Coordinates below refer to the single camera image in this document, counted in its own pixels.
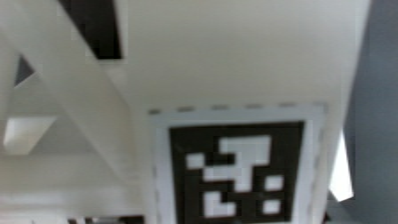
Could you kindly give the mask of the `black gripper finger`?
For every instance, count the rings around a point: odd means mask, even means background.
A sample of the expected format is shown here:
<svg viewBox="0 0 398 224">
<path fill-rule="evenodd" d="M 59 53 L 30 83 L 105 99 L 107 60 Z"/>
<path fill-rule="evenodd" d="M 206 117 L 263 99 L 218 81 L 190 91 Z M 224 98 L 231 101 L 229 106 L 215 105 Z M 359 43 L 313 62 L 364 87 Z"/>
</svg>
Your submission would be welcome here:
<svg viewBox="0 0 398 224">
<path fill-rule="evenodd" d="M 354 197 L 345 133 L 339 133 L 329 190 L 338 202 Z"/>
</svg>

